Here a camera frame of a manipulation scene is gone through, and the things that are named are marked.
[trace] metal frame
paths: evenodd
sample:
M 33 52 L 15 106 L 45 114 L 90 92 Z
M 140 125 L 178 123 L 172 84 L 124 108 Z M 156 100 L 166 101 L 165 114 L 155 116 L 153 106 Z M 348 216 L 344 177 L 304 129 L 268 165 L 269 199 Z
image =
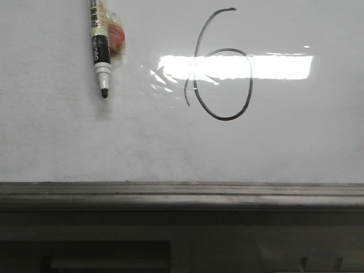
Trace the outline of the metal frame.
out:
M 0 210 L 364 210 L 364 184 L 0 183 Z

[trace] whiteboard marker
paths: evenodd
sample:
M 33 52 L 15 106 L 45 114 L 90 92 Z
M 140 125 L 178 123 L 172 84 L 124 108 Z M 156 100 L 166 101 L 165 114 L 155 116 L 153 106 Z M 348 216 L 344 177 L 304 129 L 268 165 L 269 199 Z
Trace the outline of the whiteboard marker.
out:
M 90 2 L 94 71 L 100 82 L 102 97 L 107 98 L 109 78 L 111 75 L 107 11 L 105 0 L 90 0 Z

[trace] whiteboard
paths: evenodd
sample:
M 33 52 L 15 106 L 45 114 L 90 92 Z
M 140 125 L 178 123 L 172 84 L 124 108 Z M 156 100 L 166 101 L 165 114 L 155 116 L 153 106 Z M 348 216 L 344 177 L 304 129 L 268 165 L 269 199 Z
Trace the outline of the whiteboard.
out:
M 109 0 L 126 31 L 103 100 L 89 1 L 1 1 L 0 181 L 362 183 L 364 2 Z M 219 9 L 200 47 L 200 31 Z M 249 86 L 247 111 L 235 114 Z

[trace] black marker tip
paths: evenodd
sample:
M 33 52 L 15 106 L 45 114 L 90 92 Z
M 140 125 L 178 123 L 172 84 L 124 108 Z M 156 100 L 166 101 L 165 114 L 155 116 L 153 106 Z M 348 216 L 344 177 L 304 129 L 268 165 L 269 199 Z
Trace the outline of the black marker tip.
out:
M 107 92 L 108 92 L 109 90 L 108 89 L 102 89 L 101 90 L 101 94 L 102 94 L 102 97 L 103 98 L 107 98 Z

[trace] handwritten number 6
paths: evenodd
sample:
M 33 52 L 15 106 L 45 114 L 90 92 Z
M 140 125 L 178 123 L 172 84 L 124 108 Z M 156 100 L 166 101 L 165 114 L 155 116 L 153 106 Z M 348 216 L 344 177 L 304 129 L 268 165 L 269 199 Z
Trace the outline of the handwritten number 6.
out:
M 218 11 L 215 11 L 211 16 L 210 18 L 207 20 L 207 22 L 205 23 L 205 26 L 202 28 L 201 32 L 200 32 L 200 36 L 198 37 L 198 40 L 197 40 L 197 45 L 196 45 L 196 50 L 195 50 L 195 57 L 194 57 L 194 63 L 195 63 L 195 67 L 196 67 L 196 58 L 198 57 L 198 52 L 200 50 L 200 44 L 201 44 L 201 41 L 202 41 L 202 37 L 204 36 L 204 33 L 206 31 L 206 29 L 208 28 L 210 22 L 215 18 L 216 15 L 218 15 L 219 13 L 222 13 L 224 11 L 235 11 L 236 9 L 235 8 L 230 8 L 230 9 L 222 9 L 222 10 L 218 10 Z M 250 79 L 249 79 L 249 91 L 248 91 L 248 95 L 247 95 L 247 98 L 246 98 L 246 101 L 245 101 L 245 104 L 243 106 L 243 108 L 235 115 L 232 115 L 231 117 L 220 117 L 219 115 L 213 113 L 207 106 L 206 104 L 204 103 L 204 101 L 202 100 L 201 96 L 200 96 L 200 93 L 198 92 L 198 87 L 197 87 L 197 81 L 196 81 L 196 74 L 195 72 L 192 72 L 191 74 L 193 74 L 193 88 L 195 90 L 195 94 L 196 94 L 196 97 L 198 99 L 198 101 L 200 102 L 201 106 L 205 109 L 205 111 L 207 113 L 209 113 L 209 115 L 211 115 L 213 118 L 215 119 L 218 119 L 219 121 L 232 121 L 238 117 L 240 117 L 242 114 L 244 114 L 244 112 L 247 110 L 248 106 L 249 106 L 249 102 L 250 102 L 250 98 L 251 98 L 251 93 L 253 91 L 253 69 L 251 67 L 251 63 L 249 61 L 249 58 L 248 56 L 241 50 L 238 50 L 238 49 L 235 49 L 235 48 L 221 48 L 221 49 L 217 49 L 213 52 L 210 52 L 209 54 L 207 54 L 205 57 L 210 57 L 212 55 L 215 55 L 215 54 L 218 54 L 220 52 L 236 52 L 242 56 L 244 56 L 248 63 L 249 63 L 249 70 L 250 70 Z M 189 101 L 188 101 L 188 98 L 187 98 L 187 87 L 188 87 L 188 84 L 190 82 L 190 77 L 191 77 L 191 74 L 188 76 L 187 78 L 187 81 L 185 83 L 185 86 L 184 86 L 184 97 L 186 99 L 186 102 L 188 104 L 188 106 L 190 106 L 189 104 Z

